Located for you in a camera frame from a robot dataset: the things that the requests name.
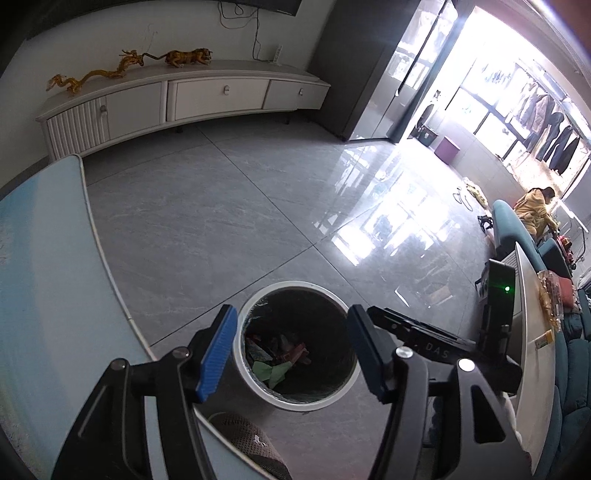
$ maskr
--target dragon figurine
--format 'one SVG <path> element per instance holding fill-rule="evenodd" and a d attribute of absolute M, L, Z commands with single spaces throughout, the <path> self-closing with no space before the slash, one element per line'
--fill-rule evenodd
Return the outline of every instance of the dragon figurine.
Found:
<path fill-rule="evenodd" d="M 92 70 L 91 72 L 88 72 L 86 75 L 84 75 L 81 80 L 76 80 L 73 77 L 65 78 L 63 75 L 58 74 L 53 76 L 49 82 L 47 82 L 46 92 L 51 90 L 55 85 L 58 87 L 65 87 L 69 84 L 67 90 L 70 93 L 78 93 L 82 85 L 84 85 L 84 83 L 90 77 L 101 75 L 110 79 L 121 78 L 125 76 L 125 70 L 127 70 L 127 68 L 131 67 L 132 65 L 140 65 L 141 67 L 144 66 L 144 55 L 138 55 L 136 50 L 122 51 L 123 55 L 120 54 L 119 56 L 123 58 L 121 58 L 119 66 L 114 72 L 110 72 L 108 70 Z"/>

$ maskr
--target white trash can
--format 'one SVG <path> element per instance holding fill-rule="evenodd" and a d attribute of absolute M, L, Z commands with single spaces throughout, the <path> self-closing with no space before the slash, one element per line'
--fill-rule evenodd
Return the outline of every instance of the white trash can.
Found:
<path fill-rule="evenodd" d="M 275 283 L 255 293 L 238 314 L 233 355 L 248 387 L 283 410 L 312 411 L 345 395 L 359 376 L 349 342 L 347 305 L 325 288 L 303 281 Z M 291 332 L 306 344 L 310 365 L 295 364 L 274 390 L 252 372 L 246 360 L 245 335 Z"/>

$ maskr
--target white wall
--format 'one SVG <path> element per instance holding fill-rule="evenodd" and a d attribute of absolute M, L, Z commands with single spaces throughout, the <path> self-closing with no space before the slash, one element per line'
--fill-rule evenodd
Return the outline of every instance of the white wall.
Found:
<path fill-rule="evenodd" d="M 302 0 L 296 17 L 260 10 L 259 58 L 272 59 L 282 44 L 280 63 L 306 68 L 334 2 Z M 226 16 L 234 15 L 233 4 L 224 7 Z M 245 22 L 224 20 L 230 27 Z M 248 60 L 255 24 L 223 28 L 213 1 L 142 2 L 76 18 L 24 42 L 0 78 L 0 186 L 47 155 L 35 117 L 60 91 L 45 92 L 55 74 L 80 78 L 93 69 L 113 69 L 123 48 L 159 56 L 206 47 L 215 59 Z"/>

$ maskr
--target cable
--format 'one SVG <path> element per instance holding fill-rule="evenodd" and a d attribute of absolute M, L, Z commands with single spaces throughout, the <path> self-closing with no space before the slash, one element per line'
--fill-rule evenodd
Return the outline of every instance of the cable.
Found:
<path fill-rule="evenodd" d="M 257 9 L 256 9 L 256 33 L 255 33 L 255 41 L 254 41 L 254 43 L 252 44 L 252 59 L 253 59 L 253 60 L 262 61 L 262 60 L 261 60 L 261 59 L 259 59 L 259 57 L 258 57 L 258 56 L 259 56 L 259 53 L 261 52 L 261 48 L 262 48 L 261 42 L 259 42 L 259 41 L 258 41 L 258 30 L 259 30 L 259 27 L 261 26 L 261 22 L 259 21 L 259 16 L 258 16 L 258 13 L 259 13 L 259 9 L 257 8 Z M 258 51 L 257 51 L 257 53 L 256 53 L 256 57 L 255 57 L 255 47 L 256 47 L 256 44 L 257 44 L 257 43 L 258 43 L 258 45 L 259 45 L 259 49 L 258 49 Z"/>
<path fill-rule="evenodd" d="M 242 7 L 240 7 L 240 5 L 236 4 L 236 7 L 240 8 L 242 10 L 242 12 L 244 12 L 244 10 L 242 9 Z M 246 27 L 251 20 L 254 20 L 254 15 L 256 14 L 258 16 L 258 9 L 253 10 L 252 13 L 250 15 L 246 15 L 245 17 L 227 17 L 226 14 L 223 11 L 223 5 L 222 2 L 218 2 L 217 3 L 217 11 L 220 14 L 220 25 L 227 29 L 227 30 L 240 30 L 241 28 Z M 223 23 L 223 19 L 226 20 L 238 20 L 238 19 L 247 19 L 247 22 L 244 25 L 241 25 L 240 27 L 228 27 L 227 25 L 224 25 Z"/>
<path fill-rule="evenodd" d="M 456 193 L 452 193 L 452 197 L 457 203 L 466 207 L 469 212 L 474 211 L 474 208 L 472 208 L 472 205 L 470 205 L 470 202 L 468 202 L 466 195 L 464 195 L 464 198 L 462 199 L 462 188 L 461 187 L 457 188 Z"/>

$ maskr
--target white table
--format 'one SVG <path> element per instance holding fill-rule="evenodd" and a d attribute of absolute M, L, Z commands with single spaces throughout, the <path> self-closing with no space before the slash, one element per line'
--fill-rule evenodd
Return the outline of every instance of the white table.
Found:
<path fill-rule="evenodd" d="M 504 263 L 513 264 L 510 257 Z M 536 350 L 534 340 L 550 328 L 540 306 L 538 289 L 541 283 L 519 244 L 515 246 L 514 262 L 517 264 L 516 280 L 521 285 L 516 288 L 515 310 L 521 310 L 521 324 L 514 323 L 511 335 L 519 350 L 516 355 L 519 358 L 514 360 L 523 369 L 514 405 L 517 405 L 517 431 L 521 434 L 523 448 L 531 455 L 532 471 L 535 472 L 548 433 L 554 400 L 556 344 Z"/>

